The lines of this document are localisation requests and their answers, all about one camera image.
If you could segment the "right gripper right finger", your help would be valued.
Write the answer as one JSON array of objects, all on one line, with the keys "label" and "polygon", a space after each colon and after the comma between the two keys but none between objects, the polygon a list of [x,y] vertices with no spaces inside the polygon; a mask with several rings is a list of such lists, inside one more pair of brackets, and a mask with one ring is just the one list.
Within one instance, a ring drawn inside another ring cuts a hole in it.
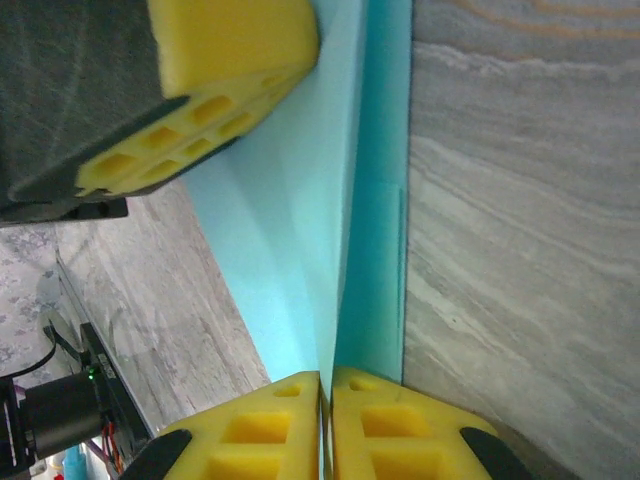
[{"label": "right gripper right finger", "polygon": [[336,479],[528,479],[483,418],[349,367],[333,375]]}]

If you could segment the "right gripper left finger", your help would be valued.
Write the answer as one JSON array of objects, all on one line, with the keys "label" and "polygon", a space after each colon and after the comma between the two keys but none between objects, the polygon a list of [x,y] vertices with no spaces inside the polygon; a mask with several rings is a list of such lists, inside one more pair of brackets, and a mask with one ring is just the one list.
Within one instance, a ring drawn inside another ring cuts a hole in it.
[{"label": "right gripper left finger", "polygon": [[319,374],[294,374],[169,425],[121,477],[317,479]]}]

